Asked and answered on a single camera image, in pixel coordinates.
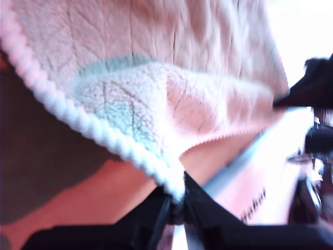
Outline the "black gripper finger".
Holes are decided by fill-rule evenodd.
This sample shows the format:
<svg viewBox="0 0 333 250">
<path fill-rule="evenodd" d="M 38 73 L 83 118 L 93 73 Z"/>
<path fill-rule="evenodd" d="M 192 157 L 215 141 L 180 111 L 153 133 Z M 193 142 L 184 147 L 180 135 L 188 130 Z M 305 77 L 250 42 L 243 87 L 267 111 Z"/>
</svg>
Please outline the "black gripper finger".
<svg viewBox="0 0 333 250">
<path fill-rule="evenodd" d="M 114 224 L 115 249 L 158 249 L 169 216 L 170 196 L 157 187 Z"/>
<path fill-rule="evenodd" d="M 304 76 L 288 94 L 273 101 L 274 107 L 331 107 L 332 57 L 305 62 Z"/>
<path fill-rule="evenodd" d="M 189 249 L 249 249 L 245 225 L 223 208 L 187 173 L 185 232 Z"/>
</svg>

